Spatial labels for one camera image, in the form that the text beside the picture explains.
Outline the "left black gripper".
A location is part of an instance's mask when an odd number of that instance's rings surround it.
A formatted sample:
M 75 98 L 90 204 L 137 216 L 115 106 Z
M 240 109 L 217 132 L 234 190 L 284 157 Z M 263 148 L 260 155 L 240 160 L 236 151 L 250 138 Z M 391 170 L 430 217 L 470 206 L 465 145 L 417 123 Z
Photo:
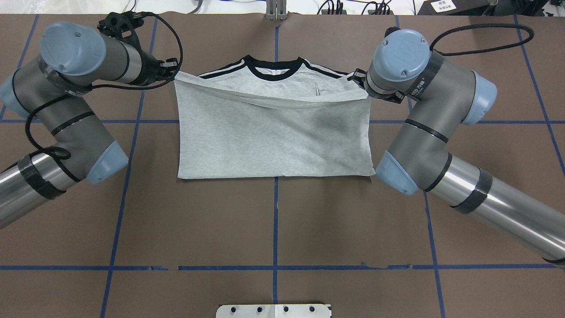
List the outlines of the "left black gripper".
M 157 60 L 149 53 L 140 54 L 142 67 L 139 73 L 139 86 L 144 87 L 156 81 L 167 81 L 175 78 L 179 69 L 178 59 Z

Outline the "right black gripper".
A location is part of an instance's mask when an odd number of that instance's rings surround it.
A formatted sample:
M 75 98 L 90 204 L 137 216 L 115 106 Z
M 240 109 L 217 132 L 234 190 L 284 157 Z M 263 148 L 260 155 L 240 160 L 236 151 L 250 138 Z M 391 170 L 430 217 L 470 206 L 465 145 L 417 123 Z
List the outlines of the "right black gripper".
M 392 103 L 402 103 L 404 95 L 398 90 L 383 89 L 376 85 L 371 79 L 370 73 L 359 68 L 351 75 L 351 80 L 364 89 L 367 94 L 375 99 L 381 99 Z

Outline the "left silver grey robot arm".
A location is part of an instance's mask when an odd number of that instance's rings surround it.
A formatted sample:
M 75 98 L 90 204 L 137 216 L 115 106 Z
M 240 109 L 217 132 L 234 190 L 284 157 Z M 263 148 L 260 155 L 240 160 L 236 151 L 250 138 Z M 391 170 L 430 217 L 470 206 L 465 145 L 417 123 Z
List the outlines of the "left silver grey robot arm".
M 40 41 L 40 54 L 1 85 L 4 105 L 26 119 L 35 150 L 1 173 L 1 227 L 65 194 L 77 183 L 98 184 L 128 165 L 128 157 L 83 98 L 97 89 L 154 89 L 166 85 L 182 58 L 157 60 L 135 34 L 100 33 L 56 22 Z

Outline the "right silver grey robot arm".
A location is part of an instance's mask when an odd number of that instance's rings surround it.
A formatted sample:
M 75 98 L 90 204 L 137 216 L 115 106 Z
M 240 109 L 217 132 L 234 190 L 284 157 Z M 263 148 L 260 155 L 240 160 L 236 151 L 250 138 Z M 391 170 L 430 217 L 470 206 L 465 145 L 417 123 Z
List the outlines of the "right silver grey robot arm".
M 361 86 L 413 102 L 375 168 L 379 179 L 403 194 L 422 191 L 564 269 L 563 164 L 545 125 L 485 123 L 496 85 L 415 30 L 387 30 Z

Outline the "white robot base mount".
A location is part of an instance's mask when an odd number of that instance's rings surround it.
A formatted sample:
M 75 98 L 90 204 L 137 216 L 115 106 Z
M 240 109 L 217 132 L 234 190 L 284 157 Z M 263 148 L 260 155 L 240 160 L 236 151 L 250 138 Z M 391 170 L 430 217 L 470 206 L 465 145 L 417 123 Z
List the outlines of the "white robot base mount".
M 332 318 L 326 304 L 232 304 L 221 305 L 216 318 Z

